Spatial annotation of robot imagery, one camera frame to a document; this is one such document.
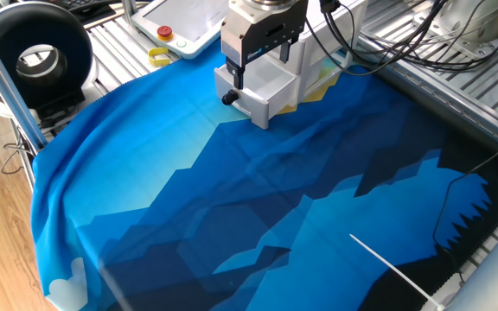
blue fabric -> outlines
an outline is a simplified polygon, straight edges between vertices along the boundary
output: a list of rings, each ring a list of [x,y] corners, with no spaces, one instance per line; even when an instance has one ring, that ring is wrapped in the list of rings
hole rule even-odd
[[[462,175],[438,167],[445,124],[342,75],[261,130],[216,97],[223,63],[215,43],[121,86],[36,157],[36,257],[60,308],[356,310],[387,267],[349,233],[397,265],[437,254]],[[444,246],[488,209],[485,184],[454,186]]]

